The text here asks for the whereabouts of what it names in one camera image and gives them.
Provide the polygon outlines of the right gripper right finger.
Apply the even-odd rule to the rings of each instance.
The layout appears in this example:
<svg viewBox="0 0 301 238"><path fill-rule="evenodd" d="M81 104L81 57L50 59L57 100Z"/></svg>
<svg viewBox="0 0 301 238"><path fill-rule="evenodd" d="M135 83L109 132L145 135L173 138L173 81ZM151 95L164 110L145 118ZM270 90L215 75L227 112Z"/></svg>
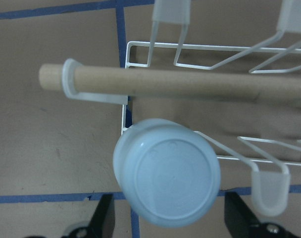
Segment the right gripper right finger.
<svg viewBox="0 0 301 238"><path fill-rule="evenodd" d="M260 221L236 192L225 193L224 222L232 238L256 238Z"/></svg>

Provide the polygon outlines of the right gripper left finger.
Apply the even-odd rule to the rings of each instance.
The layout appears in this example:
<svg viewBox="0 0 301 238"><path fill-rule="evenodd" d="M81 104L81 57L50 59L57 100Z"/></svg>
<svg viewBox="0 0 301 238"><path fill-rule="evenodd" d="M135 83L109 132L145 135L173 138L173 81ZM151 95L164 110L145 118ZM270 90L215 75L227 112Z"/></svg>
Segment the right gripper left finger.
<svg viewBox="0 0 301 238"><path fill-rule="evenodd" d="M113 194L104 194L90 221L91 238L111 238L115 228Z"/></svg>

